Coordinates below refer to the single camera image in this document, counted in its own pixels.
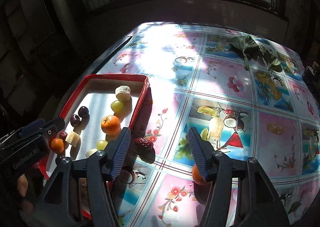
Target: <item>wall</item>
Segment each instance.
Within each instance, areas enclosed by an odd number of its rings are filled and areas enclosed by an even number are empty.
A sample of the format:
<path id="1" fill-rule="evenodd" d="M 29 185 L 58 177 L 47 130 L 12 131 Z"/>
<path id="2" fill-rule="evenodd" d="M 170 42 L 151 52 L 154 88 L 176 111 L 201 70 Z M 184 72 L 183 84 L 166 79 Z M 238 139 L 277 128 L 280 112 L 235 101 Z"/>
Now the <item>wall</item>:
<path id="1" fill-rule="evenodd" d="M 289 19 L 289 26 L 284 44 L 299 54 L 308 41 L 307 32 L 312 19 L 310 7 L 311 0 L 286 0 L 285 16 Z"/>
<path id="2" fill-rule="evenodd" d="M 0 103 L 11 110 L 9 114 L 15 119 L 22 120 L 17 122 L 20 124 L 28 121 L 23 116 L 28 116 L 34 108 L 38 85 L 25 66 L 25 58 L 5 19 L 5 13 L 0 12 Z"/>
<path id="3" fill-rule="evenodd" d="M 213 25 L 252 33 L 283 43 L 287 22 L 259 9 L 221 0 L 154 0 L 117 8 L 87 19 L 98 53 L 144 22 Z"/>
<path id="4" fill-rule="evenodd" d="M 54 31 L 44 3 L 42 0 L 20 0 L 20 2 L 34 43 L 39 44 Z"/>
<path id="5" fill-rule="evenodd" d="M 306 58 L 306 64 L 312 65 L 313 61 L 320 64 L 320 12 L 315 22 L 315 33 L 313 35 L 311 48 Z"/>

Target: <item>black object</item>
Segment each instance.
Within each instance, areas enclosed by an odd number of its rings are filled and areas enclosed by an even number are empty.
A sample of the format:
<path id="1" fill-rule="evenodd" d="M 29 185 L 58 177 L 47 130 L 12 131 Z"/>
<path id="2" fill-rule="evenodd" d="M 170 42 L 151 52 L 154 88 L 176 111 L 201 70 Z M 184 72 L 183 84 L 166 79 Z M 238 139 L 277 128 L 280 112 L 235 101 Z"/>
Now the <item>black object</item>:
<path id="1" fill-rule="evenodd" d="M 199 227 L 226 226 L 233 177 L 238 178 L 238 199 L 232 226 L 290 226 L 275 188 L 255 158 L 229 158 L 202 140 L 195 127 L 188 131 L 188 142 L 200 175 L 212 181 Z"/>
<path id="2" fill-rule="evenodd" d="M 39 119 L 0 139 L 0 170 L 11 179 L 18 179 L 26 169 L 50 152 L 48 138 L 62 130 L 63 118 L 45 123 Z"/>
<path id="3" fill-rule="evenodd" d="M 57 155 L 57 157 L 56 157 L 56 159 L 55 159 L 56 165 L 58 165 L 58 164 L 62 161 L 63 158 L 64 158 L 63 155 Z"/>
<path id="4" fill-rule="evenodd" d="M 313 63 L 312 67 L 307 65 L 305 71 L 303 72 L 302 79 L 314 98 L 318 101 L 318 103 L 320 103 L 320 91 L 318 89 L 320 81 L 319 65 L 316 62 Z"/>
<path id="5" fill-rule="evenodd" d="M 70 118 L 70 124 L 72 127 L 77 127 L 81 123 L 80 117 L 76 114 L 72 115 Z"/>
<path id="6" fill-rule="evenodd" d="M 105 181 L 113 181 L 120 174 L 130 142 L 130 130 L 123 128 L 116 140 L 89 158 L 74 162 L 71 158 L 63 158 L 44 187 L 33 210 L 33 218 L 46 227 L 78 224 L 118 227 Z M 87 178 L 92 222 L 83 221 L 79 178 Z"/>
<path id="7" fill-rule="evenodd" d="M 78 115 L 81 117 L 81 118 L 85 118 L 85 117 L 88 117 L 89 115 L 89 109 L 85 106 L 81 106 L 78 110 Z"/>

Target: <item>tray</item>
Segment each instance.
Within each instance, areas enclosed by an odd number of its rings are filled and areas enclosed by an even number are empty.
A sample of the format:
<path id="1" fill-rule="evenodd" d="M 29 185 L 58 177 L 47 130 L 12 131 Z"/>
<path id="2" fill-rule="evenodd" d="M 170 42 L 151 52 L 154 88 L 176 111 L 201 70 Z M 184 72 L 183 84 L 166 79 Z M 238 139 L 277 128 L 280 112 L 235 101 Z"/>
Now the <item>tray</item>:
<path id="1" fill-rule="evenodd" d="M 85 159 L 85 153 L 95 148 L 98 140 L 106 139 L 108 141 L 108 136 L 101 130 L 100 123 L 103 117 L 114 114 L 110 105 L 117 100 L 115 90 L 121 85 L 127 85 L 131 88 L 132 102 L 129 114 L 125 118 L 120 118 L 121 128 L 128 127 L 131 131 L 133 130 L 149 87 L 148 77 L 136 74 L 88 75 L 78 85 L 59 115 L 65 119 L 66 128 L 64 131 L 67 133 L 75 131 L 81 138 L 77 147 L 68 146 L 65 150 L 66 157 L 70 157 L 72 160 Z M 81 106 L 88 107 L 89 118 L 82 119 L 81 125 L 74 128 L 70 124 L 70 117 L 77 114 Z M 46 179 L 49 179 L 56 168 L 56 157 L 55 153 L 50 152 L 39 163 L 39 169 Z"/>

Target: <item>leafy vegetable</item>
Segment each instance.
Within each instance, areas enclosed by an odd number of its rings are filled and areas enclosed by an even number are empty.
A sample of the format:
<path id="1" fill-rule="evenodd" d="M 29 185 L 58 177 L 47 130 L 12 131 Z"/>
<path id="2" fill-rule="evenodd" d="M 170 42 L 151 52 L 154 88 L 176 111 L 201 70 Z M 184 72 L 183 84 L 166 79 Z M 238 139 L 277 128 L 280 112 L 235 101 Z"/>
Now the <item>leafy vegetable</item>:
<path id="1" fill-rule="evenodd" d="M 250 35 L 233 37 L 229 43 L 233 51 L 244 58 L 246 70 L 249 70 L 248 59 L 261 58 L 267 64 L 270 73 L 282 71 L 280 60 L 275 54 L 263 46 L 259 46 Z"/>

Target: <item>green leaf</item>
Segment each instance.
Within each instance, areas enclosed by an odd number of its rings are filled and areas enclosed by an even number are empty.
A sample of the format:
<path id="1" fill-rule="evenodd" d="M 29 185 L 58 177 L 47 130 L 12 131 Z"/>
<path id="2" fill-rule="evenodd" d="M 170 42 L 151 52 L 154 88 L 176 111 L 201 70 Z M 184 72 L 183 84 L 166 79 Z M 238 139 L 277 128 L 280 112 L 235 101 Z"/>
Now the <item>green leaf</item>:
<path id="1" fill-rule="evenodd" d="M 281 65 L 270 65 L 270 69 L 273 71 L 276 71 L 278 73 L 282 72 L 282 66 Z"/>
<path id="2" fill-rule="evenodd" d="M 259 45 L 252 39 L 250 35 L 236 36 L 229 41 L 230 45 L 242 51 L 244 56 L 252 58 L 259 51 Z"/>
<path id="3" fill-rule="evenodd" d="M 280 60 L 276 57 L 275 60 L 271 64 L 272 65 L 280 65 Z"/>
<path id="4" fill-rule="evenodd" d="M 267 65 L 271 64 L 274 60 L 273 58 L 273 54 L 270 53 L 270 51 L 264 47 L 260 47 L 260 51 L 262 53 L 262 58 L 264 59 L 264 61 L 266 62 Z"/>

